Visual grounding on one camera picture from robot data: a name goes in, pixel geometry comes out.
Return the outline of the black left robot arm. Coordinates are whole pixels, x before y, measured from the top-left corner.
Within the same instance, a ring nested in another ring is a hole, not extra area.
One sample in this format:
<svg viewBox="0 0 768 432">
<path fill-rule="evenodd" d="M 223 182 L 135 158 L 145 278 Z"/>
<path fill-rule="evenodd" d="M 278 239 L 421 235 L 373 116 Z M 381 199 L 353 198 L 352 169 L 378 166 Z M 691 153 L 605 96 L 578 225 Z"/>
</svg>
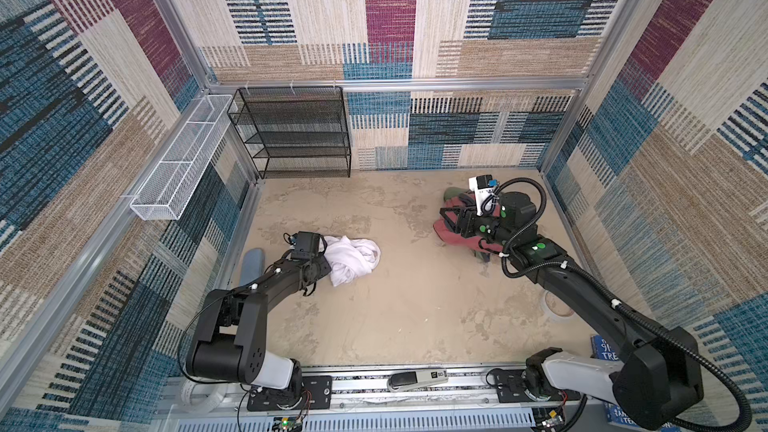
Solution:
<svg viewBox="0 0 768 432">
<path fill-rule="evenodd" d="M 322 235 L 300 231 L 289 235 L 287 243 L 289 249 L 258 278 L 206 296 L 181 365 L 187 379 L 274 390 L 297 387 L 298 363 L 267 350 L 267 316 L 293 294 L 313 294 L 331 266 Z"/>
</svg>

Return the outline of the white cloth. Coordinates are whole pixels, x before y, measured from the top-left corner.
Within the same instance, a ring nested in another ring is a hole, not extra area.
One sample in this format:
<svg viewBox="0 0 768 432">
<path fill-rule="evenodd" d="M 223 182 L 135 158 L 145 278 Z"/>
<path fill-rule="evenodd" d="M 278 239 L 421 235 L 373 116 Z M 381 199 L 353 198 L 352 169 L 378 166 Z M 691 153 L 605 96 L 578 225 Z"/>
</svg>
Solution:
<svg viewBox="0 0 768 432">
<path fill-rule="evenodd" d="M 325 236 L 324 257 L 331 267 L 330 281 L 338 287 L 368 275 L 378 266 L 381 250 L 372 240 Z"/>
</svg>

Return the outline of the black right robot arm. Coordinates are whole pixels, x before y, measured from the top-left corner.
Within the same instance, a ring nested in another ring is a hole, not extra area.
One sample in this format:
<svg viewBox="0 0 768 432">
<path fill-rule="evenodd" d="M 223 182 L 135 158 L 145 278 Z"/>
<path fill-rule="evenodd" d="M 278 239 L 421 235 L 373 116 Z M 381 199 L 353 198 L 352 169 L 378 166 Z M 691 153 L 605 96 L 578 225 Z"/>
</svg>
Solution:
<svg viewBox="0 0 768 432">
<path fill-rule="evenodd" d="M 602 365 L 546 348 L 526 361 L 528 393 L 548 398 L 572 390 L 618 405 L 646 429 L 684 426 L 679 416 L 703 400 L 702 372 L 708 367 L 695 339 L 633 309 L 574 263 L 563 247 L 539 233 L 542 209 L 522 192 L 478 200 L 471 191 L 451 191 L 434 225 L 442 241 L 496 255 L 506 277 L 526 278 L 562 300 L 618 355 Z"/>
</svg>

